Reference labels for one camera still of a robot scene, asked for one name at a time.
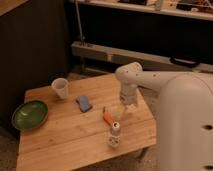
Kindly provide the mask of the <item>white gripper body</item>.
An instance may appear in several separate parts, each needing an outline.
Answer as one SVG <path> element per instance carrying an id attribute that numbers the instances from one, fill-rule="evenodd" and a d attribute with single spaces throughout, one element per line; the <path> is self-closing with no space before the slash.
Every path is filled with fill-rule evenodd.
<path id="1" fill-rule="evenodd" d="M 121 84 L 120 100 L 124 105 L 137 105 L 137 86 L 135 84 Z"/>

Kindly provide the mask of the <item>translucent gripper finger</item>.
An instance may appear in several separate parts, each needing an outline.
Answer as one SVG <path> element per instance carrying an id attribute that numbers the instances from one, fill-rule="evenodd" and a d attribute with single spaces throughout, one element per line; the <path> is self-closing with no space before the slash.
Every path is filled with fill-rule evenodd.
<path id="1" fill-rule="evenodd" d="M 137 108 L 136 108 L 134 105 L 131 105 L 131 106 L 128 108 L 128 112 L 131 113 L 131 114 L 135 113 L 136 110 L 137 110 Z"/>
<path id="2" fill-rule="evenodd" d="M 127 110 L 126 106 L 124 105 L 118 106 L 115 112 L 115 119 L 117 121 L 120 121 L 123 115 L 126 113 L 126 110 Z"/>

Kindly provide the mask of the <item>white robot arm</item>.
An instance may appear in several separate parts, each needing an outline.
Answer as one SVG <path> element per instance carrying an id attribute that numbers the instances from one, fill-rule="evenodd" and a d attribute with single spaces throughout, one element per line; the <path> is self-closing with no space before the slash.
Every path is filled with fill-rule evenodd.
<path id="1" fill-rule="evenodd" d="M 125 105 L 137 103 L 139 86 L 158 93 L 157 171 L 213 171 L 213 74 L 145 71 L 133 62 L 115 76 Z"/>

